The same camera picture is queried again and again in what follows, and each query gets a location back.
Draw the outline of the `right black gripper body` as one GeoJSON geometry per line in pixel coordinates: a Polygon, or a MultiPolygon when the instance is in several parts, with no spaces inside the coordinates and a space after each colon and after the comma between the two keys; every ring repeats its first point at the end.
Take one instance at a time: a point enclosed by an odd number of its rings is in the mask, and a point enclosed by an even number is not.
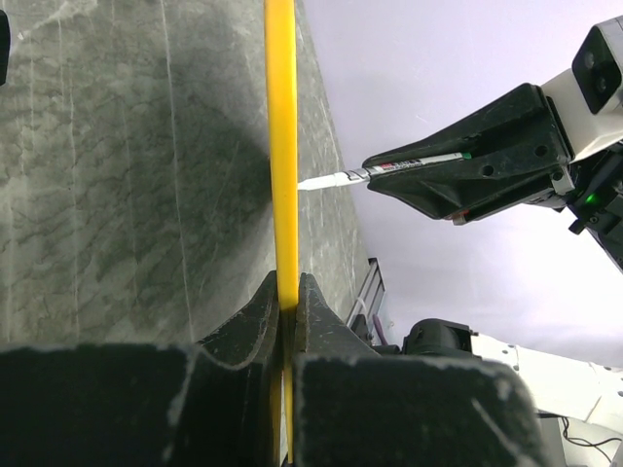
{"type": "Polygon", "coordinates": [[[570,179],[572,187],[563,194],[553,193],[552,208],[568,209],[574,221],[573,234],[588,232],[610,260],[622,268],[622,143],[574,162],[567,152],[557,156],[560,167],[551,174],[556,184],[570,179]]]}

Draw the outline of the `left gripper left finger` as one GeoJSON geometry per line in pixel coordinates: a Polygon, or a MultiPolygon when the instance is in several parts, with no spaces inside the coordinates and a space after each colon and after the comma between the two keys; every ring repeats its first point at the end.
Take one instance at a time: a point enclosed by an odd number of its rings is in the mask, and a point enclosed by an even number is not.
{"type": "Polygon", "coordinates": [[[276,466],[276,276],[195,343],[5,345],[5,466],[276,466]]]}

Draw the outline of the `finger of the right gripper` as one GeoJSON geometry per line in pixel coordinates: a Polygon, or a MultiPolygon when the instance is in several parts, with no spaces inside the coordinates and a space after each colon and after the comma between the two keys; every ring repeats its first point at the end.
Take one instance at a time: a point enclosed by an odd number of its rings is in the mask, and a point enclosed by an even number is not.
{"type": "Polygon", "coordinates": [[[524,83],[450,126],[422,140],[372,156],[362,165],[369,167],[455,152],[480,156],[518,143],[534,143],[542,130],[554,136],[565,157],[572,156],[553,99],[542,87],[524,83]]]}
{"type": "Polygon", "coordinates": [[[430,219],[460,224],[539,199],[557,206],[574,190],[574,181],[555,157],[493,155],[381,175],[369,189],[430,219]]]}

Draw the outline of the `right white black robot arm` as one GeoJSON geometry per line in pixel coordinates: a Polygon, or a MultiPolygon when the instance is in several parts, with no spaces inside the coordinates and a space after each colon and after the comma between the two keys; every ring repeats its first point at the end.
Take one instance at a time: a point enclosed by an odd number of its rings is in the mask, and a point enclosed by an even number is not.
{"type": "MultiPolygon", "coordinates": [[[[465,225],[518,204],[573,213],[622,261],[622,93],[599,100],[564,72],[522,84],[423,140],[369,158],[373,192],[465,225]]],[[[622,376],[610,368],[478,335],[473,353],[511,367],[543,412],[622,428],[622,376]]]]}

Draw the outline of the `yellow framed whiteboard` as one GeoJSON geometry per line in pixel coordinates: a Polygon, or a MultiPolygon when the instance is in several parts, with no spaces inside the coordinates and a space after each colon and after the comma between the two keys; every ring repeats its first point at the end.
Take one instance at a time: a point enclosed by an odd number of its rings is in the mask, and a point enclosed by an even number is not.
{"type": "Polygon", "coordinates": [[[296,8],[264,3],[267,109],[275,229],[277,297],[283,339],[287,464],[294,464],[293,344],[299,302],[298,101],[296,8]]]}

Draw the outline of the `white green whiteboard marker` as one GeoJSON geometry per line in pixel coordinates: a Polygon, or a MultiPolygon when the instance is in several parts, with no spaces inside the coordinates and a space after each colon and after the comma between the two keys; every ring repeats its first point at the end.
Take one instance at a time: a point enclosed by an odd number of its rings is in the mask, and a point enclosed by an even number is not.
{"type": "Polygon", "coordinates": [[[299,191],[316,191],[328,188],[339,188],[369,183],[373,178],[391,172],[403,171],[412,168],[420,168],[426,165],[470,160],[469,153],[451,153],[438,156],[430,156],[405,162],[391,162],[371,167],[361,167],[353,170],[345,170],[330,175],[318,176],[303,180],[298,183],[299,191]]]}

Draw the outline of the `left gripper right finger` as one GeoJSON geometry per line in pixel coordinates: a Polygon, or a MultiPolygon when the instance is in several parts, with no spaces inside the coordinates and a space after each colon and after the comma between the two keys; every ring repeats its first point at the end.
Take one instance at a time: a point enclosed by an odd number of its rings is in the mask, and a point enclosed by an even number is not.
{"type": "Polygon", "coordinates": [[[471,356],[382,356],[301,276],[293,367],[298,466],[541,466],[525,385],[471,356]]]}

